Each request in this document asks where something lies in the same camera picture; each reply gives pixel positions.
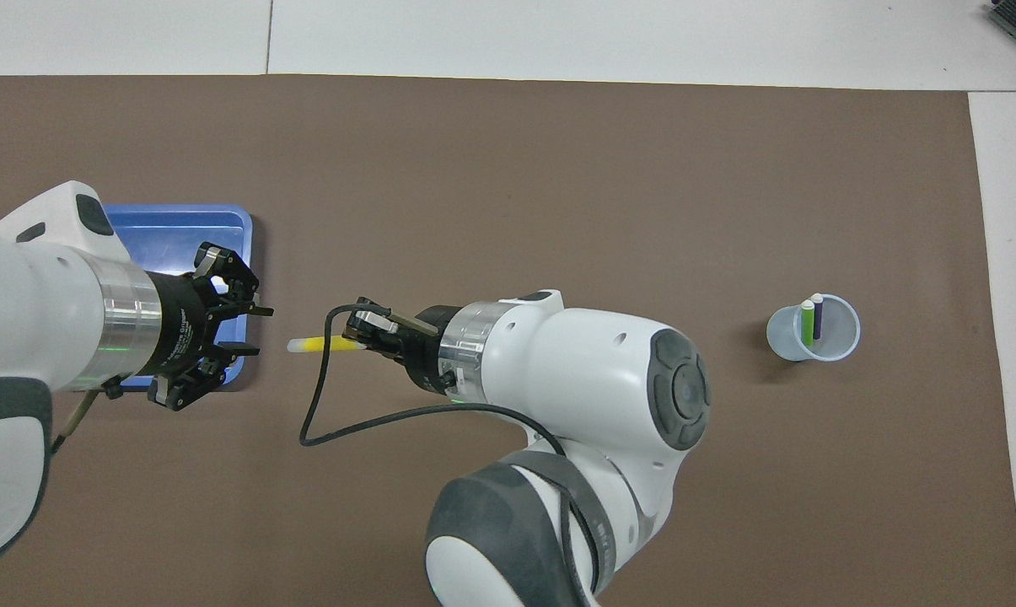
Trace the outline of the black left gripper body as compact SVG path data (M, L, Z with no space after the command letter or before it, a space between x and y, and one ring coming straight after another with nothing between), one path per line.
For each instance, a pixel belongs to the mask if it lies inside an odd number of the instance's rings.
M254 301L255 274L233 250L201 243L187 274L145 271L132 262L103 262L103 392L150 376L148 398L179 411L225 383L238 358L213 358L223 304Z

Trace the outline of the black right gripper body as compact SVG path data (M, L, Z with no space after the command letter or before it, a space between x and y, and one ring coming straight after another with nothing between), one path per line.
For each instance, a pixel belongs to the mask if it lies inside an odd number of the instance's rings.
M403 366L412 383L427 392L446 394L446 389L454 387L453 372L442 372L438 359L441 352L443 332L451 320L461 311L458 306L432 306L415 316L417 321L433 326L437 333L427 335L396 321L399 326L395 333L384 338L383 357Z

